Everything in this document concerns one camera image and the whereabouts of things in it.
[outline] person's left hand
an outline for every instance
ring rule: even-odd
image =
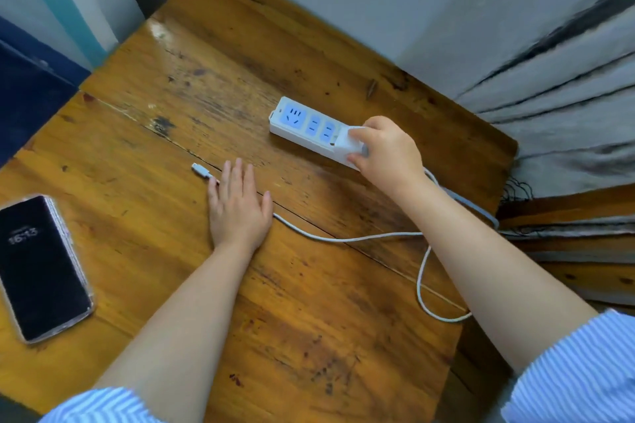
[[[253,165],[242,173],[238,158],[234,167],[225,161],[220,184],[210,178],[210,230],[214,247],[235,246],[252,253],[262,244],[271,227],[274,205],[269,191],[258,202]]]

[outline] finger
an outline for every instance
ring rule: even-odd
[[[351,153],[346,154],[346,159],[348,162],[352,162],[357,169],[363,174],[366,170],[366,166],[368,164],[368,158],[364,157],[360,153]]]
[[[373,116],[366,122],[364,122],[366,127],[371,127],[372,129],[388,129],[394,125],[394,122],[388,119],[385,116]]]
[[[242,159],[236,159],[232,175],[229,178],[229,196],[242,196]]]
[[[264,196],[262,196],[262,215],[265,217],[266,221],[271,224],[271,218],[274,215],[274,201],[271,197],[271,193],[267,191]]]
[[[256,198],[256,177],[253,173],[253,165],[247,164],[242,181],[242,194],[245,196]]]
[[[218,188],[218,197],[220,202],[226,203],[229,199],[229,176],[232,171],[232,163],[225,161],[223,165],[223,174],[220,176],[220,187]]]
[[[373,139],[377,135],[377,129],[371,129],[369,127],[356,127],[349,129],[349,136],[353,139],[360,140],[364,144],[372,145]]]
[[[210,203],[210,210],[215,210],[218,206],[218,188],[214,176],[210,176],[210,181],[207,185],[207,196],[208,202]]]

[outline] charging cable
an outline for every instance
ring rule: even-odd
[[[208,171],[207,169],[205,169],[203,166],[201,166],[200,164],[192,164],[192,170],[200,175],[201,177],[204,178],[211,178],[212,175],[210,173],[210,171]],[[448,195],[474,209],[475,211],[477,211],[479,214],[483,215],[484,217],[488,218],[491,223],[494,225],[495,229],[498,229],[498,220],[492,216],[490,213],[488,213],[486,210],[480,208],[479,206],[477,206],[476,204],[474,204],[472,201],[465,199],[463,196],[456,194],[454,191],[450,191],[449,189],[447,189],[446,187],[443,187],[439,184],[439,181],[437,181],[437,178],[434,177],[434,174],[430,171],[428,171],[426,168],[424,168],[424,172],[427,175],[427,177],[429,177],[433,183],[436,186],[439,186],[441,189],[443,189],[446,193],[448,193]],[[325,243],[356,243],[358,241],[367,241],[370,239],[379,239],[379,238],[391,238],[391,237],[396,237],[396,236],[423,236],[423,233],[383,233],[380,235],[371,235],[371,236],[361,236],[360,238],[345,238],[345,239],[339,239],[339,238],[325,238],[323,236],[316,236],[316,235],[312,235],[308,232],[306,232],[303,229],[300,229],[299,227],[297,227],[296,225],[290,223],[289,221],[287,221],[287,219],[283,218],[282,216],[280,216],[280,214],[276,214],[274,212],[274,218],[278,219],[282,224],[284,224],[286,227],[289,227],[290,229],[294,230],[296,233],[299,233],[303,236],[306,236],[309,239],[315,240],[315,241],[322,241]],[[424,259],[421,260],[421,266],[419,267],[419,274],[417,275],[417,299],[419,300],[419,305],[421,305],[421,308],[423,308],[423,310],[430,316],[432,316],[435,320],[439,320],[442,321],[444,323],[459,323],[461,321],[465,321],[467,318],[469,318],[470,316],[472,316],[472,313],[467,313],[466,315],[463,316],[459,316],[458,318],[444,318],[442,316],[439,315],[435,315],[430,309],[428,309],[428,307],[424,304],[424,300],[421,298],[421,278],[424,275],[424,269],[425,269],[425,263],[428,261],[428,257],[430,256],[430,253],[432,252],[433,247],[428,244],[427,249],[425,250],[424,253]]]

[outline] time display on phone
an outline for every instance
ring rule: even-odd
[[[37,236],[38,231],[35,227],[29,227],[27,229],[20,229],[17,234],[12,235],[9,238],[9,244],[19,244],[23,241],[27,241]]]

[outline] table top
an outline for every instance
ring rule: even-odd
[[[491,126],[286,0],[169,0],[0,170],[0,204],[55,198],[97,294],[93,316],[35,347],[0,306],[0,393],[44,412],[86,390],[202,263],[193,162],[254,163],[275,211],[317,235],[413,229],[355,171],[269,134],[282,95],[349,124],[391,117],[442,184],[495,210],[516,146]],[[206,419],[431,420],[461,327],[417,305],[424,250],[318,243],[274,221]],[[433,311],[463,313],[436,259],[423,283]]]

